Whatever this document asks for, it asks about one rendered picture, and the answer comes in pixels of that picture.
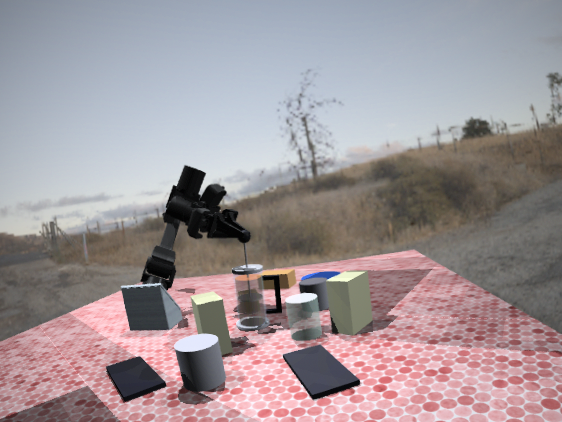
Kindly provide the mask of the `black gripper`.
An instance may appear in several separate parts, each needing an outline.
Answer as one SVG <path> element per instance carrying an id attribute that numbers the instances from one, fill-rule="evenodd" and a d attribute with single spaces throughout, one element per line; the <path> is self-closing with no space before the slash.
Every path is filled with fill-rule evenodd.
<path id="1" fill-rule="evenodd" d="M 201 233 L 207 233 L 207 238 L 212 239 L 244 237 L 241 230 L 246 229 L 236 222 L 238 211 L 226 209 L 221 214 L 218 208 L 196 209 L 193 203 L 198 202 L 190 201 L 183 214 L 189 236 L 198 239 L 203 237 Z"/>

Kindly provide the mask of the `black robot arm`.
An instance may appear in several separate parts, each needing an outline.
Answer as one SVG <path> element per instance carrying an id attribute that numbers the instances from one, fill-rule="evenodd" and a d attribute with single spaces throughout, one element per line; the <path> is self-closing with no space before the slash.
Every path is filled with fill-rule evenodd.
<path id="1" fill-rule="evenodd" d="M 151 257 L 148 256 L 145 269 L 142 273 L 143 276 L 140 280 L 143 282 L 142 285 L 161 283 L 166 291 L 168 288 L 172 287 L 176 273 L 176 265 L 174 265 L 176 255 L 175 251 L 172 250 L 173 244 L 179 229 L 179 224 L 180 222 L 184 222 L 183 214 L 190 201 L 198 202 L 197 204 L 193 203 L 196 209 L 221 209 L 218 205 L 227 194 L 225 186 L 212 183 L 206 186 L 202 196 L 198 194 L 205 176 L 205 172 L 191 166 L 185 166 L 177 186 L 172 186 L 171 194 L 166 204 L 167 209 L 165 213 L 162 214 L 163 222 L 167 223 L 163 233 L 164 236 L 160 245 L 154 247 Z M 167 278 L 169 278 L 169 280 L 166 280 Z"/>

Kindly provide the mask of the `grey cylinder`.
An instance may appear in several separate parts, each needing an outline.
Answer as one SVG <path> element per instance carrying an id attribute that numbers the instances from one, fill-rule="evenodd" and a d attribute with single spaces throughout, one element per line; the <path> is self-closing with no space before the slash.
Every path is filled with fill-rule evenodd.
<path id="1" fill-rule="evenodd" d="M 299 282 L 300 294 L 312 293 L 318 298 L 319 310 L 329 308 L 326 278 L 310 278 Z"/>
<path id="2" fill-rule="evenodd" d="M 226 380 L 222 353 L 215 335 L 191 335 L 178 340 L 174 348 L 182 382 L 187 390 L 212 390 Z"/>

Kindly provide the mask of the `blue cylinder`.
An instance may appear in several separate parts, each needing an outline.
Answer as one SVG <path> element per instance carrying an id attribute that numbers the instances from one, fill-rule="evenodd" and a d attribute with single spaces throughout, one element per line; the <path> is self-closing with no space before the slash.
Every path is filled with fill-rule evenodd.
<path id="1" fill-rule="evenodd" d="M 306 279 L 310 279 L 310 278 L 332 278 L 336 275 L 340 274 L 340 272 L 334 272 L 334 271 L 326 271 L 326 272 L 317 272 L 317 273 L 312 273 L 309 275 L 304 276 L 301 280 L 306 280 Z"/>

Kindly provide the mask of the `clear glass cylinder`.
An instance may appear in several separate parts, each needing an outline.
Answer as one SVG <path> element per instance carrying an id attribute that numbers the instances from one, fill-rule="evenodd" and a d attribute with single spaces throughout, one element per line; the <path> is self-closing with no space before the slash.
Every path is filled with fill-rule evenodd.
<path id="1" fill-rule="evenodd" d="M 316 294 L 293 295 L 288 297 L 285 302 L 291 339 L 310 341 L 321 336 L 320 310 Z"/>

